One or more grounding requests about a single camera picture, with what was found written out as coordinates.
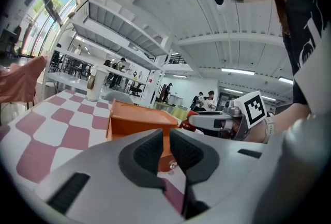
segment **black slot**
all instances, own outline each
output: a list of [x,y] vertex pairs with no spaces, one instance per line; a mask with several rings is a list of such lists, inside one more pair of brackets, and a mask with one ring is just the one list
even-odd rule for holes
[[90,176],[87,174],[75,173],[50,199],[48,205],[56,211],[65,214],[89,178]]
[[249,157],[256,158],[256,159],[260,159],[260,157],[262,155],[261,152],[255,152],[255,151],[245,150],[243,148],[241,150],[239,150],[238,153],[244,154],[244,155],[247,155]]

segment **black and white square marker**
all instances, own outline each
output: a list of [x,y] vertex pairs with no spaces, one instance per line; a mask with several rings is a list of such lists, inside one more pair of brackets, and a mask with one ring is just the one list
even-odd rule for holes
[[247,111],[249,123],[251,125],[265,115],[261,97],[259,95],[248,100],[247,102],[244,103],[244,105]]

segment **gray chair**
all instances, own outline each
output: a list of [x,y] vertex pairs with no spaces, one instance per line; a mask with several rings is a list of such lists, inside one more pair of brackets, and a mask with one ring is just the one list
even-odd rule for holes
[[128,96],[127,94],[118,92],[118,91],[111,91],[111,92],[107,93],[103,99],[106,101],[109,101],[109,102],[113,102],[114,100],[116,100],[116,101],[120,101],[120,102],[133,104],[133,101],[130,98],[130,96]]

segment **watch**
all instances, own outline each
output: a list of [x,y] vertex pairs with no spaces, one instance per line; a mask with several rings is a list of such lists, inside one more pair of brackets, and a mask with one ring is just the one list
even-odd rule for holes
[[266,127],[265,127],[265,139],[263,143],[268,143],[270,136],[275,133],[275,124],[271,117],[266,117],[265,119]]

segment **tree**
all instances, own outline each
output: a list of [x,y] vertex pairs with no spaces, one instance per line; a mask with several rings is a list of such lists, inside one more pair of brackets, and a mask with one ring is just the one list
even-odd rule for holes
[[[53,3],[53,7],[57,12],[60,12],[63,6],[63,2],[61,0],[51,0]],[[41,7],[44,6],[43,0],[37,0],[34,6],[32,7],[35,12],[38,12]]]

